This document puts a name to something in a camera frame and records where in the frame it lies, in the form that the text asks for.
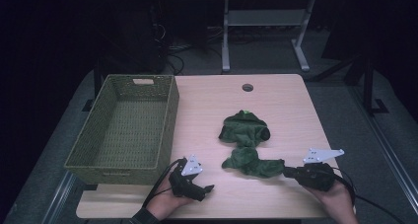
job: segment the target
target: cable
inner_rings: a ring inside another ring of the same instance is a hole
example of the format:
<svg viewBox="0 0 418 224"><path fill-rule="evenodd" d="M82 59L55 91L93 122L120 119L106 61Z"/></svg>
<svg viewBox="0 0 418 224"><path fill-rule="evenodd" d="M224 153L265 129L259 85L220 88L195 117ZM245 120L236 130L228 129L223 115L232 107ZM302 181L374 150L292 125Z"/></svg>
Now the cable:
<svg viewBox="0 0 418 224"><path fill-rule="evenodd" d="M350 181L350 183L351 183L351 184L349 184L349 183L348 183L347 181L345 181L343 178L341 178L341 177L339 177L339 176L337 176L337 175L335 175L335 174L329 174L329 173L326 173L326 172L323 172L323 171L316 171L316 172L321 173L321 174L328 174L328 175L330 175L330 176L332 176L332 175L333 175L333 177L334 177L336 180L338 180L339 182L343 183L343 184L347 187L348 191L350 192L350 195L351 195L351 198L352 198L353 205L354 205L354 198L356 198L356 197L357 197L357 198L359 198L359 199L361 199L361 200L363 200L363 201L366 201L366 202L370 203L372 206L374 206L374 207L376 207L376 208L380 209L381 211L383 211L384 213L386 213L387 215L389 215L390 217L392 217L392 218L393 218L395 221L397 221L398 223L400 223L400 224L404 224L404 222L403 222L400 218L398 218L396 215L394 215L393 213L391 213L389 210L387 210L387 209L385 209L384 207L382 207L382 206L380 206L380 205L378 205L378 204L376 204L376 203L374 203L374 202L372 202L372 201L370 201L370 200L368 200L368 199L366 199L366 198L364 198L364 197L362 197L362 196L358 195L357 193L355 193L355 191L354 191L354 184L353 184L353 182L352 182L351 178L348 176L348 174L347 174L347 173L345 173L344 171L342 171L342 170L340 170L340 169L337 169L337 168L332 168L332 169L338 170L338 171L340 171L341 173L343 173L345 176L347 176L347 178L349 179L349 181Z"/></svg>
<svg viewBox="0 0 418 224"><path fill-rule="evenodd" d="M394 220L396 220L398 223L404 224L404 222L402 220L400 220L399 217L397 217L396 215L394 215L393 213L391 213L390 211L388 211L384 207L378 205L377 203L372 202L372 201L370 201L370 200L368 200L368 199L366 199L366 198L364 198L364 197L362 197L362 196L360 196L358 194L356 194L356 197L359 198L359 199L361 199L361 200L363 200L363 201L368 202L369 204L373 205L374 207L376 207L376 208L380 209L381 211L385 212L387 215L389 215L391 218L393 218Z"/></svg>
<svg viewBox="0 0 418 224"><path fill-rule="evenodd" d="M171 163L166 169L163 171L163 173L158 178L157 182L154 184L153 188L151 189L150 193L148 193L147 198L145 198L144 203L142 204L142 207L146 207L148 205L148 202L151 201L151 199L155 196L155 192L157 188L160 186L160 184L163 182L163 179L166 177L166 175L170 172L172 167L177 164L181 159L175 160L173 163Z"/></svg>
<svg viewBox="0 0 418 224"><path fill-rule="evenodd" d="M155 197L155 196L157 196L157 195L159 195L159 194L161 194L161 193L163 193L165 191L168 191L170 189L173 189L173 188L172 187L169 187L169 188L164 189L163 191L159 191L159 192L155 193L153 197Z"/></svg>
<svg viewBox="0 0 418 224"><path fill-rule="evenodd" d="M181 62L181 67L180 67L180 69L177 70L171 62L167 61L168 65L171 66L173 71L174 71L173 74L178 75L178 74L182 73L182 70L184 68L184 60L177 55L168 54L168 56L177 58Z"/></svg>
<svg viewBox="0 0 418 224"><path fill-rule="evenodd" d="M163 39L166 36L166 28L164 28L164 26L160 24L157 24L156 26L163 29L163 35L160 37L160 39Z"/></svg>
<svg viewBox="0 0 418 224"><path fill-rule="evenodd" d="M175 53L178 53L180 51L193 48L193 45L191 44L184 44L184 45L178 45L178 46L170 46L169 50L175 51Z"/></svg>
<svg viewBox="0 0 418 224"><path fill-rule="evenodd" d="M231 33L230 35L230 43L232 44L249 44L252 42L255 42L259 39L262 38L262 34L259 33L258 31L249 29L249 28L245 28L245 29L236 29L233 31L228 31L229 33ZM248 40L244 40L245 36L249 36L250 39Z"/></svg>
<svg viewBox="0 0 418 224"><path fill-rule="evenodd" d="M214 53L216 53L219 57L221 57L221 59L222 59L222 55L221 55L221 53L220 52L218 52L218 51L216 51L214 48L212 48L212 47L207 47L207 49L209 49L209 50L211 50L212 52L214 52Z"/></svg>

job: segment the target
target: table top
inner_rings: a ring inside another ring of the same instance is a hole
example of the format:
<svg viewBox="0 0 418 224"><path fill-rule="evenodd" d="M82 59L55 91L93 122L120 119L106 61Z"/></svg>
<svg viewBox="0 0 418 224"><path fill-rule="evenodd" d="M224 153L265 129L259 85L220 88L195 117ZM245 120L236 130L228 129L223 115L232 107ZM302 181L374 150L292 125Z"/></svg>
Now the table top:
<svg viewBox="0 0 418 224"><path fill-rule="evenodd" d="M303 166L309 148L329 144L301 76L216 75L176 76L180 99L174 129L172 161L194 154L203 168L193 183L215 185L202 202L178 209L171 218L315 218L326 216L318 201L283 175L261 179L222 169L236 144L218 136L223 120L240 110L253 112L270 130L269 140L256 147L259 158L283 159ZM253 91L243 90L250 84ZM337 167L335 159L326 161ZM98 185L85 190L77 215L81 218L130 218L151 187Z"/></svg>

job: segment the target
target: green towel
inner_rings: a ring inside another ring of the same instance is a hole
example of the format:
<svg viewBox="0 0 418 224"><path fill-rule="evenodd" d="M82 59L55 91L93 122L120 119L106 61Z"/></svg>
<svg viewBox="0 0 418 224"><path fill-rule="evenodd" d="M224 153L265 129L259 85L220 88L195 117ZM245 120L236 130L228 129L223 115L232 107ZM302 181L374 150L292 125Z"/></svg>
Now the green towel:
<svg viewBox="0 0 418 224"><path fill-rule="evenodd" d="M270 138L267 124L251 112L240 111L224 120L219 138L227 143L237 143L232 156L222 163L222 168L234 168L242 173L260 178L280 175L284 161L260 160L255 147Z"/></svg>
<svg viewBox="0 0 418 224"><path fill-rule="evenodd" d="M253 113L240 111L224 120L219 138L227 143L236 142L239 147L256 147L270 138L270 130Z"/></svg>
<svg viewBox="0 0 418 224"><path fill-rule="evenodd" d="M222 168L234 168L243 174L260 178L271 178L282 174L285 162L278 160L260 160L254 148L236 148L232 156L222 163Z"/></svg>

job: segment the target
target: green basket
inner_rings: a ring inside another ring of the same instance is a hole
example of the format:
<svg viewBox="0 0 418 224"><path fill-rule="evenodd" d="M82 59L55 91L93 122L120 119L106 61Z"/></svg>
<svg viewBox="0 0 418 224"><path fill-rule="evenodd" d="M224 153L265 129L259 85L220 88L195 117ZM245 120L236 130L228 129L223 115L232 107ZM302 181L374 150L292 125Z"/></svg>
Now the green basket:
<svg viewBox="0 0 418 224"><path fill-rule="evenodd" d="M86 184L153 185L170 164L174 76L108 75L64 167Z"/></svg>

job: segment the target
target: human hand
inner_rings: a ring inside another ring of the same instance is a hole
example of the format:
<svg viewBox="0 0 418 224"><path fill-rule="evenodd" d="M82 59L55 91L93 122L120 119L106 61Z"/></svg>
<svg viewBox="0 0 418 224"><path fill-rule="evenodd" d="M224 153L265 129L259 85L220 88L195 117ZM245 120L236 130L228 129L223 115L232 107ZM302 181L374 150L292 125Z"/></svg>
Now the human hand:
<svg viewBox="0 0 418 224"><path fill-rule="evenodd" d="M179 207L193 202L193 199L188 197L174 196L171 190L172 185L169 182L169 176L170 174L166 175L155 192L159 193L162 191L162 193L154 196L146 206L146 209L160 221L166 219Z"/></svg>
<svg viewBox="0 0 418 224"><path fill-rule="evenodd" d="M321 191L310 187L304 188L322 203L328 215L338 224L359 223L353 210L350 192L341 182L335 181L329 191Z"/></svg>

